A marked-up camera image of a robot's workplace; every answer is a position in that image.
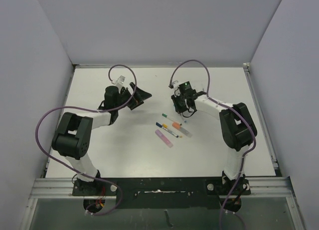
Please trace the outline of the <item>green marker pen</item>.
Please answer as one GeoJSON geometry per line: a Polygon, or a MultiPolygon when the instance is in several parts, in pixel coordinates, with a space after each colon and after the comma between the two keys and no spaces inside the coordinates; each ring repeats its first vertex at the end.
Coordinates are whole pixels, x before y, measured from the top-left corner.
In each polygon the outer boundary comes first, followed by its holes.
{"type": "Polygon", "coordinates": [[[164,118],[170,120],[171,122],[175,122],[175,123],[177,123],[178,125],[181,124],[181,123],[180,123],[179,121],[177,121],[176,119],[174,119],[174,118],[172,118],[172,117],[170,117],[170,116],[168,116],[168,115],[166,115],[166,114],[164,114],[164,113],[162,113],[161,115],[162,115],[164,118]]]}

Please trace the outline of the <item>orange cap highlighter pen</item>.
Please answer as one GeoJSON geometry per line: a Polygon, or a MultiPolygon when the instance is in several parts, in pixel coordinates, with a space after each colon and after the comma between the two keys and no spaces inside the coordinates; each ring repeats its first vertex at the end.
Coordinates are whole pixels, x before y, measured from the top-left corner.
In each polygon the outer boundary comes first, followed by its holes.
{"type": "Polygon", "coordinates": [[[178,124],[177,122],[173,122],[172,123],[172,127],[174,127],[175,129],[177,129],[178,131],[180,131],[182,134],[186,135],[187,137],[192,137],[192,134],[187,131],[186,129],[184,129],[180,124],[178,124]]]}

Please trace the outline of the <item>yellow marker pen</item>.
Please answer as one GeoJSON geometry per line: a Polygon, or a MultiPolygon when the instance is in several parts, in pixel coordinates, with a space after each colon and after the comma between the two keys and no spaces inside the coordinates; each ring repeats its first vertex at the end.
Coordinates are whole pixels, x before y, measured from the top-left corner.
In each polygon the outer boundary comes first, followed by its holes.
{"type": "Polygon", "coordinates": [[[167,132],[169,132],[171,135],[175,136],[176,138],[182,138],[182,136],[181,136],[180,134],[174,132],[172,129],[170,129],[170,128],[168,127],[168,125],[162,124],[162,127],[163,127],[167,132]]]}

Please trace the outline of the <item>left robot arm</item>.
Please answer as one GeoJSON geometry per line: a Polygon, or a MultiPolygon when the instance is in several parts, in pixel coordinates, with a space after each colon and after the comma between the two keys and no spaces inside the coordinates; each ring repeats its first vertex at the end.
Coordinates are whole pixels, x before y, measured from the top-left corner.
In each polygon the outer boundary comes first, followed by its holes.
{"type": "Polygon", "coordinates": [[[101,182],[96,180],[100,177],[100,172],[88,155],[92,130],[114,124],[119,116],[118,107],[133,110],[152,97],[133,82],[130,83],[130,87],[135,91],[134,94],[119,84],[106,87],[104,100],[99,105],[98,112],[84,116],[65,112],[55,131],[52,149],[65,157],[72,168],[79,172],[77,180],[84,183],[83,188],[89,195],[97,195],[102,187],[101,182]]]}

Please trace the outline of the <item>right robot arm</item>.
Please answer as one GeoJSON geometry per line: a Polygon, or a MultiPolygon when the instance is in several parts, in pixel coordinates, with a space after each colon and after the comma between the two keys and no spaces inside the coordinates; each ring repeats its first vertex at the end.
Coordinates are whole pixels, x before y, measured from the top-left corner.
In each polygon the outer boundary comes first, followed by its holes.
{"type": "Polygon", "coordinates": [[[197,92],[190,82],[170,83],[169,88],[174,90],[171,96],[175,111],[183,115],[193,115],[197,111],[206,113],[220,121],[222,138],[228,146],[227,161],[223,174],[223,191],[229,195],[240,188],[237,180],[244,174],[245,157],[243,156],[251,145],[256,145],[257,128],[246,104],[224,103],[208,97],[204,91],[197,92]]]}

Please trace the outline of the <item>navy blue marker pen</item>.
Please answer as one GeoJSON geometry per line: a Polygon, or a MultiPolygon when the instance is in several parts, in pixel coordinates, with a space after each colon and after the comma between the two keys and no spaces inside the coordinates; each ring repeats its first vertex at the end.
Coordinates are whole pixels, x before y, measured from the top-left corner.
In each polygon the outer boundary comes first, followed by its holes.
{"type": "Polygon", "coordinates": [[[173,132],[172,130],[170,130],[168,127],[165,127],[164,125],[161,125],[160,123],[156,122],[156,125],[159,128],[164,129],[165,131],[167,131],[168,133],[170,133],[171,135],[175,136],[176,138],[179,138],[180,136],[178,134],[176,134],[175,132],[173,132]]]}

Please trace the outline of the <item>pink highlighter pen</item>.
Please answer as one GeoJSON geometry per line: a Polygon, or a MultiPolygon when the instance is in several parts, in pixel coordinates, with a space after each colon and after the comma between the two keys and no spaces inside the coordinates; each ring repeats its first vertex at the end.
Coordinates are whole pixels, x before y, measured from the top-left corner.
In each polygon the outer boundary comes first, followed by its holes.
{"type": "Polygon", "coordinates": [[[173,147],[173,143],[160,131],[155,130],[155,134],[169,147],[173,147]]]}

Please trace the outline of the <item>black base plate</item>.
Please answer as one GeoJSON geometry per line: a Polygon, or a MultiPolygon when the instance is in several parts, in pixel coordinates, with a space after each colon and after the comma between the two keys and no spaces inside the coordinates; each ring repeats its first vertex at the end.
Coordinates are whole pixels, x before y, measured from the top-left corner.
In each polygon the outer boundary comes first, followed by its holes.
{"type": "Polygon", "coordinates": [[[119,209],[219,209],[226,196],[225,208],[238,211],[241,197],[251,194],[248,180],[239,182],[226,177],[179,177],[179,178],[105,178],[103,182],[83,183],[76,180],[72,195],[93,197],[84,206],[98,212],[98,198],[115,197],[119,209]]]}

